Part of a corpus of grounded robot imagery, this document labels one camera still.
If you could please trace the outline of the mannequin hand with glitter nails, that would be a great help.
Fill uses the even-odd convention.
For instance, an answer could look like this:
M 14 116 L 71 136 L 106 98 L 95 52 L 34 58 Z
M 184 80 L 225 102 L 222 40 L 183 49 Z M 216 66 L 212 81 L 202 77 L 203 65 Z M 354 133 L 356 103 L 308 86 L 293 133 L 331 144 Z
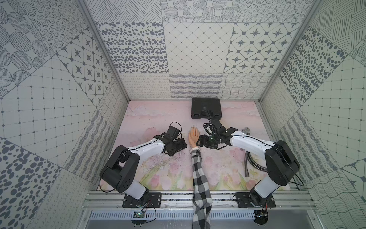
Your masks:
M 200 132 L 196 127 L 191 127 L 190 131 L 189 131 L 189 143 L 191 148 L 195 148 L 196 147 L 196 143 L 199 140 L 200 137 Z

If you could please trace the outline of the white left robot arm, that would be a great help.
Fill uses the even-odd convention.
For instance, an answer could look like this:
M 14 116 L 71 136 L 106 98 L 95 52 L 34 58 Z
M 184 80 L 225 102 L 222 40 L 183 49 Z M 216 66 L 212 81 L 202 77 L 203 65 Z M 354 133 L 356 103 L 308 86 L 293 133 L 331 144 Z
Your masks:
M 118 146 L 101 170 L 100 177 L 117 192 L 131 196 L 138 205 L 145 205 L 149 190 L 135 180 L 139 164 L 162 153 L 174 156 L 186 148 L 187 144 L 183 138 L 169 140 L 162 136 L 156 136 L 144 144 L 131 148 Z

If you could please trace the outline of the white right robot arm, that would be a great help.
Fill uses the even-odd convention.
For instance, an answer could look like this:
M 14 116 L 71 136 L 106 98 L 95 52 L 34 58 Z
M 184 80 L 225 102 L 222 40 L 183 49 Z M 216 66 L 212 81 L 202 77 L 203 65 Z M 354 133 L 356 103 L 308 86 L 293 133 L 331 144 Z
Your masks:
M 254 206 L 264 205 L 274 191 L 286 186 L 300 170 L 300 164 L 286 142 L 261 140 L 232 127 L 222 133 L 201 135 L 195 143 L 199 147 L 216 150 L 220 149 L 219 144 L 234 146 L 259 156 L 266 162 L 267 176 L 250 191 Z

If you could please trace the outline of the black plastic tool case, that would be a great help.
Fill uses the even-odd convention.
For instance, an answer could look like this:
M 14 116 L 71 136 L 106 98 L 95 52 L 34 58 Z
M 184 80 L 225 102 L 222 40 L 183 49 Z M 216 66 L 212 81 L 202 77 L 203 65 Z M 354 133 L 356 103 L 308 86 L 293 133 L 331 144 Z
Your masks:
M 221 120 L 222 110 L 221 102 L 218 98 L 193 98 L 191 107 L 191 118 L 201 119 L 207 118 L 206 111 L 212 119 Z

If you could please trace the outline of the black white plaid sleeve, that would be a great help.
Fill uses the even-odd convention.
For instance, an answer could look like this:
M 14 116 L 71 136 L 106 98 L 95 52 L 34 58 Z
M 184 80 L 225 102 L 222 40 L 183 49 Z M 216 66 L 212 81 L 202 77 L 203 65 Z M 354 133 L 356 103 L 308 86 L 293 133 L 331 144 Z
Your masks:
M 209 190 L 208 179 L 202 168 L 199 147 L 192 148 L 191 161 L 193 171 L 193 229 L 210 229 L 210 212 L 213 199 Z

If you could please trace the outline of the orange handled adjustable wrench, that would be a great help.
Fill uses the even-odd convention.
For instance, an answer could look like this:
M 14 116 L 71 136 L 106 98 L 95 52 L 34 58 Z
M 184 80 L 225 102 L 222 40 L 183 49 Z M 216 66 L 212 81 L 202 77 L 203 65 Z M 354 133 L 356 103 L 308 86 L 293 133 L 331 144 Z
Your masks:
M 246 135 L 251 135 L 250 133 L 250 128 L 249 127 L 245 127 L 244 129 L 242 129 L 242 132 Z

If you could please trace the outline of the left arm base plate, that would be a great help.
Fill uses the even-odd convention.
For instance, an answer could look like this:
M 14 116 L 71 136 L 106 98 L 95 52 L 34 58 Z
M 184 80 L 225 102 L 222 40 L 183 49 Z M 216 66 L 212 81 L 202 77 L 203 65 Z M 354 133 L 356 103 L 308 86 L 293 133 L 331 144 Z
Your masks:
M 161 206 L 161 201 L 161 192 L 145 193 L 140 199 L 135 199 L 131 195 L 126 194 L 123 201 L 123 208 L 159 208 Z

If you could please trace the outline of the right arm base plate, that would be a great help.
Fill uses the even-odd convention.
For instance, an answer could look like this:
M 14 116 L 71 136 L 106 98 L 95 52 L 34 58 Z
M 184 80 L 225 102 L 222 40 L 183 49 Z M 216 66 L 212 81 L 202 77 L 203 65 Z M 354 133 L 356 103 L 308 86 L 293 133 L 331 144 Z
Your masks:
M 239 208 L 275 208 L 276 204 L 273 195 L 262 198 L 261 196 L 251 192 L 237 192 L 233 196 Z

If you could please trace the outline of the aluminium mounting rail frame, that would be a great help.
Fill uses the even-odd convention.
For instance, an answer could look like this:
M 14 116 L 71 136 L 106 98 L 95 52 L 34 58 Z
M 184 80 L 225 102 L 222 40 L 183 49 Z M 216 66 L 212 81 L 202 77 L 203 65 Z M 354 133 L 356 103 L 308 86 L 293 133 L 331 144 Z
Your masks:
M 91 191 L 78 229 L 323 229 L 307 191 L 276 191 L 261 203 L 247 191 L 152 191 L 139 206 L 131 196 Z

